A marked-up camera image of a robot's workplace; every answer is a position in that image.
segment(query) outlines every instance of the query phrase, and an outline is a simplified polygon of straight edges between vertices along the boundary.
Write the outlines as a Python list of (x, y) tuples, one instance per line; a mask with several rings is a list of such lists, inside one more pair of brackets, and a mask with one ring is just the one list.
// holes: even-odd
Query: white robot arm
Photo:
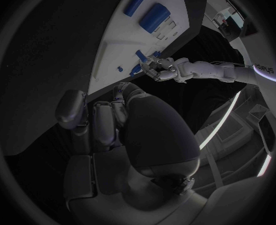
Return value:
[(232, 63), (211, 64), (206, 61), (189, 62), (188, 58), (174, 61), (172, 58), (159, 59), (147, 57), (147, 60), (159, 64), (166, 71), (157, 72), (146, 63), (141, 67), (144, 73), (157, 82), (174, 79), (178, 83), (185, 83), (188, 79), (218, 79), (225, 83), (235, 81), (257, 85), (254, 69), (250, 67), (235, 67)]

